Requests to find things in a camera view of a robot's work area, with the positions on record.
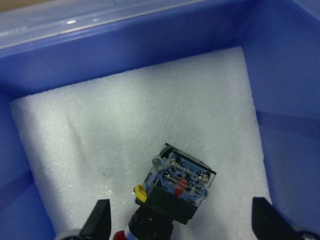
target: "blue container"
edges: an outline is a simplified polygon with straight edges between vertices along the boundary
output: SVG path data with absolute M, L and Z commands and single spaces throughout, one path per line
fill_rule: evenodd
M 63 23 L 51 10 L 65 12 L 66 5 L 41 5 L 42 13 L 51 9 L 48 19 L 29 17 L 45 26 L 0 35 L 0 239 L 55 236 L 10 100 L 238 45 L 247 63 L 273 204 L 292 224 L 320 234 L 320 3 L 110 2 L 100 15 L 91 8 L 85 14 L 77 10 Z

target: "white foam surface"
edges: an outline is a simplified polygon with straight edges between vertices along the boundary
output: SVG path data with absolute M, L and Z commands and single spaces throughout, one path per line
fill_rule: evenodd
M 255 240 L 253 196 L 269 199 L 241 47 L 135 69 L 16 99 L 12 116 L 57 233 L 110 199 L 112 234 L 138 208 L 165 142 L 217 172 L 211 193 L 171 239 Z

